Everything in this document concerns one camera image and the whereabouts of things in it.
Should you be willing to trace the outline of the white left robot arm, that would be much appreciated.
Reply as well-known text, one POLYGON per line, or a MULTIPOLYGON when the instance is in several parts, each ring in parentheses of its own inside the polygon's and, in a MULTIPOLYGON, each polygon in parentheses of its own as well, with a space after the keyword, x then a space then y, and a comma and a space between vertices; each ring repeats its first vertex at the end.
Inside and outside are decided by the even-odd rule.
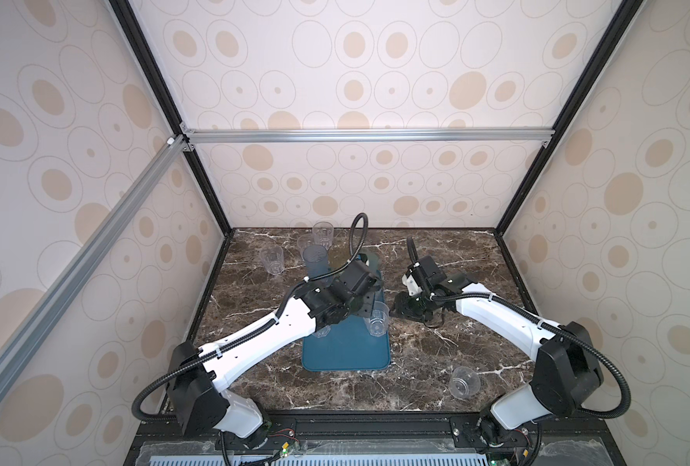
POLYGON ((327 326, 335 326, 360 311, 366 297, 376 295, 382 281, 355 259, 325 279, 308 279, 289 293, 283 308, 242 330, 196 348, 177 346, 169 370, 179 374, 166 383, 174 415, 185 436, 213 429, 238 438, 261 433, 267 419, 252 399, 230 391, 230 386, 256 364, 327 326))

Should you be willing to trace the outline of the yellow tall plastic glass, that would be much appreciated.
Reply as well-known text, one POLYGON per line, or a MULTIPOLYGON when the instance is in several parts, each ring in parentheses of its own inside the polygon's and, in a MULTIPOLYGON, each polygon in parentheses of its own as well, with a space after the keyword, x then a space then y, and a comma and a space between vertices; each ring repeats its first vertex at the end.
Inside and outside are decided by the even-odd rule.
POLYGON ((336 269, 345 265, 351 258, 352 254, 350 254, 347 247, 332 246, 328 251, 328 256, 329 267, 331 267, 331 271, 335 271, 336 269))

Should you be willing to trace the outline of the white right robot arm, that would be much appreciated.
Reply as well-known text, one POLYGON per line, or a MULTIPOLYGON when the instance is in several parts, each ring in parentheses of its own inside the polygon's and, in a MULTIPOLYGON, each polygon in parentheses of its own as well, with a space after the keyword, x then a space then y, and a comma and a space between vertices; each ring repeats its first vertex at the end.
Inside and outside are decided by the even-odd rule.
POLYGON ((580 346, 591 339, 580 324, 559 326, 514 306, 467 275, 447 275, 432 257, 412 258, 402 277, 406 291, 393 305, 396 318, 427 322, 438 310, 476 320, 535 363, 531 382, 498 398, 483 415, 486 430, 513 430, 550 415, 570 416, 603 382, 599 361, 580 346))

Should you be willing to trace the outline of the blue tall plastic glass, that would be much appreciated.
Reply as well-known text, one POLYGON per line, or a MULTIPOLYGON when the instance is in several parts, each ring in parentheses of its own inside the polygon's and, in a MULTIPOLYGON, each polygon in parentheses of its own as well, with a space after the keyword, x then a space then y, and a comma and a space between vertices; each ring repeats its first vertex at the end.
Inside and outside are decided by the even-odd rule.
POLYGON ((302 253, 302 259, 310 281, 329 273, 328 251, 321 245, 310 245, 302 253))

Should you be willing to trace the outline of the green textured plastic glass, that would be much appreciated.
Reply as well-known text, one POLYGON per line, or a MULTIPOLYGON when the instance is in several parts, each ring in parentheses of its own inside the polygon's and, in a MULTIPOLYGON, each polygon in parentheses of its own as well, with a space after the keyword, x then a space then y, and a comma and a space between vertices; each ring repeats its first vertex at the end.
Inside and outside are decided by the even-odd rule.
POLYGON ((361 262, 368 266, 372 273, 379 274, 380 259, 376 254, 373 252, 360 252, 359 258, 361 262))

